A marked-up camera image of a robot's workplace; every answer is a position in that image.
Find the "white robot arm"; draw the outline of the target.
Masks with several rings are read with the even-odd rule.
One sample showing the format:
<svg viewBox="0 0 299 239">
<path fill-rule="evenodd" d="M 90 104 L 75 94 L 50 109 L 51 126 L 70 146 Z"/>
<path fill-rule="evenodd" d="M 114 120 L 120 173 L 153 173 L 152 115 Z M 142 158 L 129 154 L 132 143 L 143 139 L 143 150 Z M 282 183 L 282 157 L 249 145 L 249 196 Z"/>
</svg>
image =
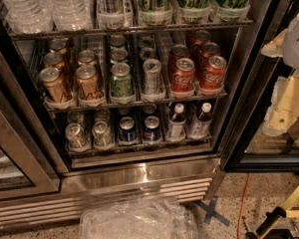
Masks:
<svg viewBox="0 0 299 239">
<path fill-rule="evenodd" d="M 285 30 L 261 49 L 261 54 L 282 58 L 285 65 L 299 70 L 299 13 Z"/>
</svg>

